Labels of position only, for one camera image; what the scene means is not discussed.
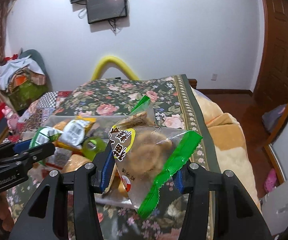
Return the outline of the wall mounted monitor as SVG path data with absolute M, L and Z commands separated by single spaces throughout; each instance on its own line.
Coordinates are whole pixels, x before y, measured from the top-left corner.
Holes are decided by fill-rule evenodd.
M 114 20 L 127 17 L 127 0 L 87 0 L 88 23 Z

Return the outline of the green-edged clear cake bag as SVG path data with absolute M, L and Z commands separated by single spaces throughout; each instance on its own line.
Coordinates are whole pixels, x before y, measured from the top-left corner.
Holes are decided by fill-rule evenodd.
M 196 131 L 157 126 L 148 96 L 108 133 L 117 170 L 142 219 L 155 210 L 160 189 L 189 160 L 202 140 Z

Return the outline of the red white snack bag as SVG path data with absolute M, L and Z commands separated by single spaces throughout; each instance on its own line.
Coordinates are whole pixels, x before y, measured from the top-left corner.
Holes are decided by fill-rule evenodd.
M 45 159 L 45 166 L 62 170 L 72 155 L 71 150 L 55 147 L 53 155 Z

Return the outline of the green snack packet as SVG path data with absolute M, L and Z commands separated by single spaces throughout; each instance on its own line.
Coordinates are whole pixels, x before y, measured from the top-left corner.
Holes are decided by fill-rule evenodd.
M 54 127 L 45 126 L 37 129 L 35 135 L 30 140 L 29 149 L 49 142 L 51 142 L 54 147 L 52 153 L 49 153 L 45 159 L 39 161 L 41 165 L 46 166 L 47 158 L 55 153 L 56 146 L 54 142 L 56 142 L 62 134 L 63 132 L 61 130 Z

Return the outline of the green floral bedspread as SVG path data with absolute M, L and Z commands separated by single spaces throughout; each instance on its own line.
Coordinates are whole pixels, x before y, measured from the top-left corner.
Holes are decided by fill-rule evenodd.
M 148 96 L 157 126 L 196 131 L 202 140 L 192 161 L 219 172 L 214 142 L 201 108 L 185 75 L 147 81 L 101 79 L 77 87 L 51 114 L 56 116 L 126 116 L 143 96 Z M 134 209 L 97 204 L 104 239 L 177 239 L 188 197 L 169 180 L 161 188 L 161 200 L 154 212 L 141 219 Z

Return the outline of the patchwork quilt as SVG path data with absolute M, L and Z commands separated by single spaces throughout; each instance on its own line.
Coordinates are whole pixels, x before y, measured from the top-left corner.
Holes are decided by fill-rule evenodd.
M 17 122 L 17 133 L 9 135 L 3 142 L 28 140 L 48 119 L 72 91 L 47 92 L 34 101 Z

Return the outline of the beige fleece blanket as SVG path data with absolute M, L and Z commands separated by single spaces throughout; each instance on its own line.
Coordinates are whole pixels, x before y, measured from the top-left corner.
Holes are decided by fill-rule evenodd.
M 220 170 L 232 170 L 261 209 L 253 168 L 247 154 L 246 140 L 240 123 L 197 90 L 192 90 L 212 137 Z

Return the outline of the white yellow snack packet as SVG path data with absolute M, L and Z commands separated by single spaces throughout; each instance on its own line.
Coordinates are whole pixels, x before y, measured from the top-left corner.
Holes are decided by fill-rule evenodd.
M 58 147 L 81 152 L 83 141 L 95 122 L 96 118 L 74 119 L 69 121 L 57 140 Z

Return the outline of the orange cake clear packet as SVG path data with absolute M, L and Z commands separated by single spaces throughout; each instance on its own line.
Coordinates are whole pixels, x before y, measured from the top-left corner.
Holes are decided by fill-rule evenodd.
M 91 160 L 79 155 L 79 154 L 72 154 L 69 160 L 64 165 L 61 173 L 68 173 L 78 170 L 81 166 L 85 165 L 86 163 L 90 163 Z

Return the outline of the pink slipper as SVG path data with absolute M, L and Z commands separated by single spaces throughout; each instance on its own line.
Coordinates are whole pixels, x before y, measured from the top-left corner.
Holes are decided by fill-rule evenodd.
M 267 193 L 272 192 L 276 187 L 277 176 L 275 169 L 271 169 L 267 175 L 267 178 L 263 184 L 263 187 Z

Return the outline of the pile of clothes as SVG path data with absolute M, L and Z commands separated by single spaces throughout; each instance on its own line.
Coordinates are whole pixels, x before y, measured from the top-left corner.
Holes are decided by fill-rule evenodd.
M 0 66 L 0 91 L 17 112 L 49 91 L 47 70 L 41 54 L 29 49 L 5 57 Z

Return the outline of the brown wooden door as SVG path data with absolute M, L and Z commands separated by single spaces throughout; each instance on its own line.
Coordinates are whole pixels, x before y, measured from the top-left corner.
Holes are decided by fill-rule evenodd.
M 284 105 L 285 110 L 272 129 L 272 143 L 288 121 L 288 0 L 262 0 L 264 44 L 254 96 L 265 111 Z

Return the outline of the green jelly cup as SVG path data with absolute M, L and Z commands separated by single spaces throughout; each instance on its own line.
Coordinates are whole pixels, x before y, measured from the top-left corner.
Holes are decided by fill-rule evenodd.
M 107 143 L 99 137 L 89 137 L 84 140 L 82 153 L 90 161 L 93 161 L 97 154 L 105 151 Z

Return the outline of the clear plastic storage box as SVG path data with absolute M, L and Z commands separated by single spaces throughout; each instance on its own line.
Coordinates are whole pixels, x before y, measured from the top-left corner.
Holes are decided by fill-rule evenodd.
M 112 116 L 89 116 L 89 118 L 96 118 L 96 122 L 87 133 L 86 137 L 99 137 L 108 144 L 108 133 L 111 127 L 117 122 L 125 119 L 123 115 Z M 41 127 L 49 126 L 59 130 L 63 130 L 66 124 L 76 119 L 75 116 L 56 116 L 51 115 Z M 118 187 L 121 184 L 120 179 L 111 178 L 108 183 L 105 183 L 104 189 L 101 193 L 95 194 L 95 200 L 100 204 L 113 205 L 118 207 L 131 208 L 132 203 L 127 196 L 125 190 L 119 190 Z

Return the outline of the yellow curved foam tube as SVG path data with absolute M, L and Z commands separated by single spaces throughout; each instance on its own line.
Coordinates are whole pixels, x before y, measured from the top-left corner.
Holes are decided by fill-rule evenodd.
M 91 80 L 100 79 L 103 74 L 110 68 L 116 68 L 123 73 L 129 80 L 139 80 L 140 78 L 133 72 L 133 70 L 121 59 L 115 56 L 105 56 L 100 59 L 96 65 Z

